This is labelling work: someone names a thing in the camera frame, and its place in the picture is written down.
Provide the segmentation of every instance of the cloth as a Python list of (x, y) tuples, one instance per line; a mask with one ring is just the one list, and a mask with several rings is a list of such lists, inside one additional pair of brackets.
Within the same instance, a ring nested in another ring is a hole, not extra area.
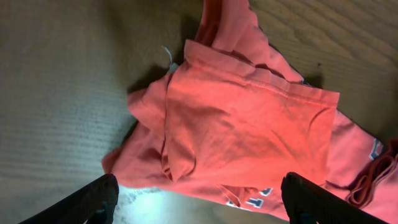
[(336, 93), (302, 82), (269, 46), (247, 1), (205, 1), (185, 62), (129, 95), (139, 124), (104, 158), (104, 170), (128, 187), (283, 219), (288, 171), (345, 198), (382, 144), (335, 110)]

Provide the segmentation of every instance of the wood grain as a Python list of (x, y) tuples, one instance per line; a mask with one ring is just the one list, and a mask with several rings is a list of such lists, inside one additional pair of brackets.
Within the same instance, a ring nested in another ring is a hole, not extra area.
[[(398, 3), (252, 0), (259, 24), (339, 109), (398, 135)], [(201, 1), (0, 2), (0, 216), (17, 223), (100, 176), (134, 118), (126, 90), (182, 61)], [(267, 215), (151, 189), (122, 189), (115, 223), (274, 223)]]

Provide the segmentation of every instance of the black object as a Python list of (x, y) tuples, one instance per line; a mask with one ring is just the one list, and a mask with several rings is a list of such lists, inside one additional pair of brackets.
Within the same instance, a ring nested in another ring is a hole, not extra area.
[(20, 224), (111, 224), (118, 195), (115, 176), (105, 174)]
[(294, 172), (284, 177), (281, 189), (291, 224), (386, 223)]

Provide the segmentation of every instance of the red fabric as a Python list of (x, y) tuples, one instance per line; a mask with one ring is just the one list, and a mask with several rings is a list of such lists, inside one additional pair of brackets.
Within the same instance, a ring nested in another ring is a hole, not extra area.
[(337, 93), (302, 81), (269, 46), (247, 1), (207, 0), (185, 62), (129, 95), (139, 124), (104, 158), (104, 170), (128, 187), (159, 187), (283, 219), (287, 172), (345, 198), (382, 145), (335, 110)]

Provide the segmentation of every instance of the brown wooden floor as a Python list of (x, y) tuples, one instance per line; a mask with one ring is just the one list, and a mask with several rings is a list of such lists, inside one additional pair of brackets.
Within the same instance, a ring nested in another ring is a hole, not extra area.
[[(270, 42), (339, 109), (398, 135), (398, 2), (253, 0)], [(201, 1), (0, 1), (0, 217), (17, 223), (100, 176), (134, 122), (126, 89), (181, 62)], [(115, 223), (273, 223), (170, 192), (127, 190)]]

